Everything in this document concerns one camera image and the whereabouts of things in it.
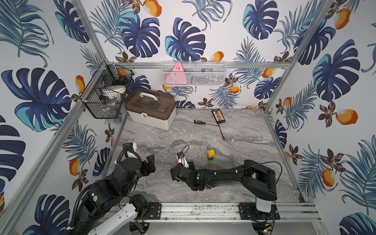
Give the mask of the lime green long lego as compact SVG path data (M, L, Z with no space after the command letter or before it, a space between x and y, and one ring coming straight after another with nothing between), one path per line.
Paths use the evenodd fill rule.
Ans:
M215 161L215 157L213 157L213 158L209 158L209 157L206 157L205 158L205 162L214 162Z

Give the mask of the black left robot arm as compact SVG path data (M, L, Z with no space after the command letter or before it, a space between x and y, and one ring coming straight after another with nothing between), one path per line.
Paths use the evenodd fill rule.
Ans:
M64 235L87 235L94 225L136 188L138 180L156 171L155 156L142 160L133 143L126 143L113 172L82 190L77 197Z

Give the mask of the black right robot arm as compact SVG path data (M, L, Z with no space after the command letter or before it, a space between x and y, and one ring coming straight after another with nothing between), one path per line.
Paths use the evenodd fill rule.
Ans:
M264 213L272 211L272 202L277 200L276 172L253 160L245 160L244 164L228 169L198 169L193 162L186 168L176 165L170 169L173 181L184 182L193 191L203 191L214 187L241 184L256 197L256 210Z

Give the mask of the white box brown lid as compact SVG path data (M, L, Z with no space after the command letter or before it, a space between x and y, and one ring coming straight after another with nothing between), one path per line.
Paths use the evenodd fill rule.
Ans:
M169 130L176 117L175 97L145 88L136 88L124 100L134 122Z

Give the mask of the black yellow screwdriver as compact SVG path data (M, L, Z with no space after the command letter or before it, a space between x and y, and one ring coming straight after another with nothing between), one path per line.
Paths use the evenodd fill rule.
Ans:
M201 120L194 120L193 121L194 124L199 124L199 125L212 125L212 126L218 126L217 124L210 124L210 123L207 123L207 122L204 122L204 121L201 121Z

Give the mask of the black board yellow connectors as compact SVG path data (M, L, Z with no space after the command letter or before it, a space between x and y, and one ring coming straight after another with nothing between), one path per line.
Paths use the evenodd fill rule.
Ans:
M223 114L222 114L222 112L221 112L220 109L212 109L211 113L212 113L212 115L213 115L213 117L215 119L215 122L217 124L222 124L222 123L226 122L226 120L225 120L225 118L224 118L224 116L223 116Z

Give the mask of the white object in basket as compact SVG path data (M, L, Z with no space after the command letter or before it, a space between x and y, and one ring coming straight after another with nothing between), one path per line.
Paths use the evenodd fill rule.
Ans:
M114 97L117 97L117 96L121 96L125 92L126 92L126 87L124 85L109 86L109 87L101 89L102 95L106 96L108 98L114 98Z

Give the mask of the pink triangle card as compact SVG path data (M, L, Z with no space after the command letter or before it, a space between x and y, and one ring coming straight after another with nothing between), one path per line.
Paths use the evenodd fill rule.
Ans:
M172 71L165 73L165 85L175 86L175 85L185 85L188 83L183 65L178 62L172 69Z

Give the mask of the clear wall shelf tray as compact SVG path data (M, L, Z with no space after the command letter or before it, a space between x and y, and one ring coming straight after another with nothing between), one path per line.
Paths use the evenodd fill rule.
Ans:
M177 61L166 61L162 63L162 72L165 73L172 71ZM211 62L211 61L187 61L181 62L187 78L188 83L178 86L219 86L224 84L227 74L227 64L224 62Z

